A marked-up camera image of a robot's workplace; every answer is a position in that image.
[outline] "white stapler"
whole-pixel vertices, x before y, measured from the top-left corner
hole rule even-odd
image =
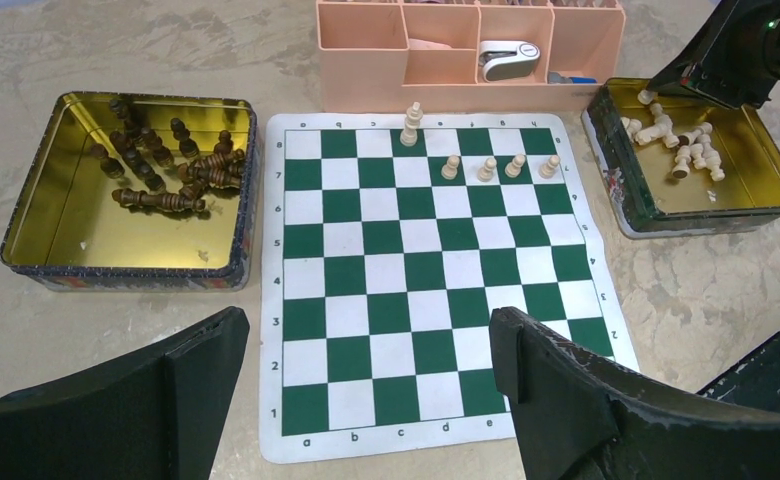
[[[540,49],[529,42],[490,40],[479,44],[478,64],[485,81],[527,77],[540,60]]]

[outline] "green square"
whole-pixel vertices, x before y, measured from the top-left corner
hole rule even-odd
[[[329,382],[372,378],[368,336],[329,338],[327,351]]]
[[[425,134],[422,130],[417,131],[417,142],[410,147],[402,145],[399,137],[402,130],[390,130],[390,141],[393,145],[394,157],[424,157],[425,153]]]
[[[557,283],[523,285],[525,308],[528,315],[539,322],[564,320],[564,301]]]
[[[444,290],[446,275],[443,273],[443,253],[406,253],[405,281],[409,292]]]
[[[516,250],[513,248],[482,250],[480,255],[485,286],[496,287],[521,283]]]
[[[590,265],[584,245],[552,247],[552,262],[559,282],[590,280]]]
[[[455,340],[451,330],[413,332],[414,365],[417,375],[458,370]]]
[[[435,218],[434,196],[431,187],[399,188],[396,190],[399,204],[399,219],[419,220]]]
[[[369,334],[402,333],[411,331],[411,316],[408,309],[408,295],[405,293],[383,293],[367,295],[367,316]]]
[[[486,128],[458,129],[458,146],[460,155],[493,155],[493,145],[490,143],[490,131]]]
[[[505,167],[508,166],[511,161],[514,160],[514,156],[497,156],[496,158],[496,172],[499,174],[499,184],[500,185],[530,185],[534,183],[531,180],[531,173],[529,173],[528,169],[528,161],[526,160],[525,164],[520,169],[520,174],[517,175],[514,178],[511,178],[508,176],[508,174],[505,173]]]
[[[366,267],[362,256],[325,258],[325,296],[366,294]]]
[[[614,355],[611,348],[611,340],[608,338],[608,329],[605,320],[601,318],[583,318],[570,320],[570,337],[573,343],[580,345],[597,355],[610,357]]]
[[[522,128],[520,136],[523,139],[526,155],[555,155],[555,141],[548,128]]]
[[[567,186],[563,183],[535,185],[537,204],[540,206],[541,215],[554,215],[558,213],[573,213],[573,205]]]
[[[452,328],[484,327],[490,324],[490,307],[483,288],[449,290]]]
[[[284,387],[281,391],[281,434],[328,431],[328,385]]]
[[[363,222],[364,254],[402,253],[402,229],[399,222]]]
[[[458,372],[461,380],[461,400],[464,402],[464,416],[490,415],[505,412],[505,399],[496,390],[493,370],[470,370]]]
[[[392,158],[359,158],[358,176],[361,188],[394,188],[396,173]]]
[[[323,190],[322,221],[325,223],[361,221],[359,190]]]
[[[428,157],[428,173],[431,175],[431,185],[435,187],[451,187],[451,186],[463,186],[466,185],[464,179],[464,164],[463,161],[458,166],[458,173],[455,174],[455,178],[446,180],[443,176],[443,167],[449,157]]]
[[[284,300],[284,341],[325,338],[325,299]]]
[[[375,424],[399,425],[418,422],[419,398],[416,377],[377,378],[372,381]]]
[[[539,215],[508,217],[517,247],[545,247],[551,244],[546,225]]]
[[[498,186],[467,187],[473,217],[504,217],[505,200]]]
[[[284,190],[322,190],[322,164],[319,160],[284,162]]]
[[[478,250],[478,236],[471,218],[441,218],[437,220],[437,232],[444,252],[452,250]]]
[[[317,258],[324,253],[322,225],[285,225],[284,258]]]
[[[322,130],[322,158],[356,158],[358,140],[354,130]]]

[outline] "chessboard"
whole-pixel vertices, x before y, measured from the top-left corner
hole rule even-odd
[[[639,371],[561,120],[426,112],[412,146],[404,124],[323,113],[267,126],[259,425],[271,462],[513,437],[490,359],[498,307]]]

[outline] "plastic desk organizer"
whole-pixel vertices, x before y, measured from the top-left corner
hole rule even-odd
[[[415,101],[431,112],[583,110],[614,75],[626,20],[616,0],[442,2],[317,0],[325,111],[399,113]],[[531,42],[540,61],[528,77],[486,82],[487,40]],[[549,72],[598,83],[549,84]]]

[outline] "camera lens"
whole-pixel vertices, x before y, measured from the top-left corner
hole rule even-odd
[[[735,67],[758,78],[780,80],[780,2],[741,19],[729,38]]]

